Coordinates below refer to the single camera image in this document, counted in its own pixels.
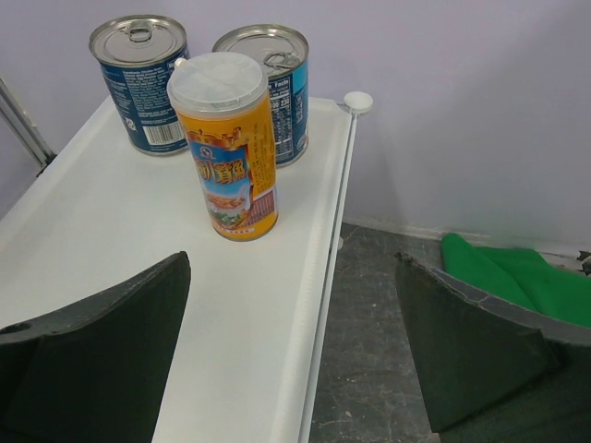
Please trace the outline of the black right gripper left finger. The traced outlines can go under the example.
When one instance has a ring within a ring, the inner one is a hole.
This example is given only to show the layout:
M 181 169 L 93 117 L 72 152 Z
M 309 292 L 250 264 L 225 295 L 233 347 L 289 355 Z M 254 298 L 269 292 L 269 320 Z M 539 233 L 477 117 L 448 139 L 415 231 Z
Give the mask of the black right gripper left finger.
M 150 442 L 190 287 L 180 251 L 1 330 L 4 442 Z

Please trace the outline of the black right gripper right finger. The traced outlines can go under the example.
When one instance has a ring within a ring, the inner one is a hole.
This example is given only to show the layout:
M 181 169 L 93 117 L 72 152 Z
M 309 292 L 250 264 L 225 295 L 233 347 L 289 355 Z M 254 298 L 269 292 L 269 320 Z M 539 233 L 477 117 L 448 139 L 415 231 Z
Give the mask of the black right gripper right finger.
M 590 330 L 399 253 L 396 292 L 442 442 L 587 442 Z

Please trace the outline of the tall orange can white lid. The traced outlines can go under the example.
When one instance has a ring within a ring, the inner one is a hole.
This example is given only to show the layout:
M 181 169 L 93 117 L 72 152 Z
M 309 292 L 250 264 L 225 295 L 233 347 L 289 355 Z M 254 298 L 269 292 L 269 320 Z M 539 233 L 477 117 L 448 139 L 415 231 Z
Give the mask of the tall orange can white lid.
M 216 52 L 179 58 L 167 83 L 213 229 L 251 241 L 278 220 L 268 79 L 252 58 Z

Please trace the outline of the blue soup can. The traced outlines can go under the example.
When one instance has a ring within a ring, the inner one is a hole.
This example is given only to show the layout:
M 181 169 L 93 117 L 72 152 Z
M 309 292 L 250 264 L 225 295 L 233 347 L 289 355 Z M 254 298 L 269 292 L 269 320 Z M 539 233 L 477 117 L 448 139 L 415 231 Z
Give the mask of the blue soup can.
M 308 145 L 308 52 L 306 37 L 278 24 L 231 30 L 214 52 L 244 54 L 259 62 L 269 82 L 276 165 L 299 159 Z
M 186 150 L 167 93 L 175 61 L 188 57 L 185 28 L 160 15 L 115 18 L 91 33 L 89 50 L 101 66 L 132 146 L 152 156 Z

